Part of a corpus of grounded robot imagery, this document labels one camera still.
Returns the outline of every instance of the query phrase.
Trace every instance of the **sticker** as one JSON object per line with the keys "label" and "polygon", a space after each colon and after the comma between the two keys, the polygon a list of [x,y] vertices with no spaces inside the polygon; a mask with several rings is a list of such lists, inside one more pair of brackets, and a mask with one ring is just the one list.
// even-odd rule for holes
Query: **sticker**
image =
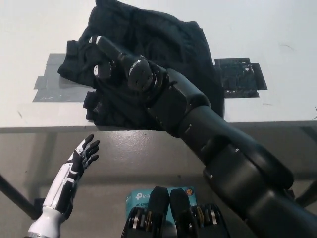
{"label": "sticker", "polygon": [[190,188],[186,189],[185,192],[188,196],[191,196],[194,194],[194,192]]}

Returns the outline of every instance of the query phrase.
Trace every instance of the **white table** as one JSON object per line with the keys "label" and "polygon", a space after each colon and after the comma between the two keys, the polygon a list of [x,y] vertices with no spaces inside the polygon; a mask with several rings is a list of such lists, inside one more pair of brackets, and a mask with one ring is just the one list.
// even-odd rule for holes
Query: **white table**
{"label": "white table", "polygon": [[[239,125],[317,125],[317,2],[314,0],[124,0],[203,28],[214,58],[260,63],[268,90],[226,99]],[[65,53],[87,27],[93,0],[0,3],[0,132],[97,130],[82,103],[32,103],[51,53]]]}

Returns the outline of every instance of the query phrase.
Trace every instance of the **white robotic hand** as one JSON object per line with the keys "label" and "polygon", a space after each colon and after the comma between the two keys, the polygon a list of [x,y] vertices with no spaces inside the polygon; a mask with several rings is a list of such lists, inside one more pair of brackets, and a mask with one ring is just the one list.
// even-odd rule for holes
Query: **white robotic hand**
{"label": "white robotic hand", "polygon": [[60,237],[60,224],[72,212],[78,181],[99,157],[95,155],[99,150],[99,140],[91,143],[93,139],[93,134],[84,139],[61,166],[43,203],[42,215],[29,228],[28,238]]}

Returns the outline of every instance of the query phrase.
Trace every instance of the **robotic arm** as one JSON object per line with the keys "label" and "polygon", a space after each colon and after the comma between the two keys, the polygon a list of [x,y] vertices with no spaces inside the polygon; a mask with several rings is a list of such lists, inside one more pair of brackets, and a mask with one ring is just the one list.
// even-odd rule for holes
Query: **robotic arm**
{"label": "robotic arm", "polygon": [[[316,237],[317,217],[287,193],[292,173],[253,138],[217,115],[186,77],[124,52],[106,37],[92,37],[89,42],[112,60],[110,71],[125,72],[128,88],[138,93],[157,123],[196,153],[206,166],[204,177],[212,190],[258,237]],[[96,65],[98,83],[107,84],[98,79],[100,70]]]}
{"label": "robotic arm", "polygon": [[56,175],[42,207],[42,215],[29,228],[25,238],[59,238],[60,225],[73,209],[80,178],[88,166],[98,159],[99,140],[91,134],[83,140]]}

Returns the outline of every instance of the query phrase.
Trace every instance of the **box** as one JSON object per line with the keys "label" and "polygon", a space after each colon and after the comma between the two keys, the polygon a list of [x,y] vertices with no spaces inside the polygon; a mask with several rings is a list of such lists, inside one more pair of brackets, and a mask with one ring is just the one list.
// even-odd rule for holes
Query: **box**
{"label": "box", "polygon": [[[197,204],[196,194],[193,187],[168,187],[167,190],[170,194],[170,192],[173,189],[177,189],[177,188],[182,188],[186,192],[191,206],[195,206]],[[152,189],[134,190],[126,197],[126,206],[125,206],[126,219],[128,218],[129,213],[133,207],[146,208],[148,206],[151,192],[152,192]],[[176,226],[175,226],[175,222],[174,222],[172,212],[169,206],[167,216],[166,216],[165,227],[163,230],[163,237],[164,238],[170,237],[170,236],[174,237],[175,235],[177,235]]]}

